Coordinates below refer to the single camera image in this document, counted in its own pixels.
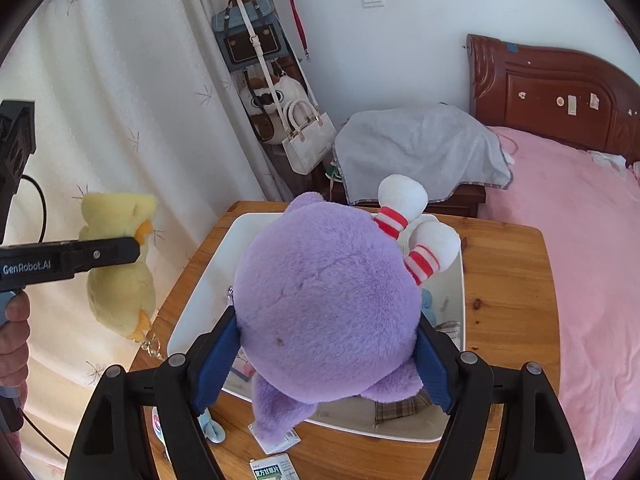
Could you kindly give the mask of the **person's left hand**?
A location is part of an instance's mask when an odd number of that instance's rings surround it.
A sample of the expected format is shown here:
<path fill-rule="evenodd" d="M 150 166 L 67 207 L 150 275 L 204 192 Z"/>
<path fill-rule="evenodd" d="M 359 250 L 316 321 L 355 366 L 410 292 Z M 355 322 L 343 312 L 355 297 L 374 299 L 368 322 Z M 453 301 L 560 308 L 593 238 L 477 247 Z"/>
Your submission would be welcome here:
<path fill-rule="evenodd" d="M 0 332 L 0 382 L 2 387 L 17 388 L 28 375 L 28 338 L 30 302 L 24 292 L 6 306 L 6 324 Z"/>

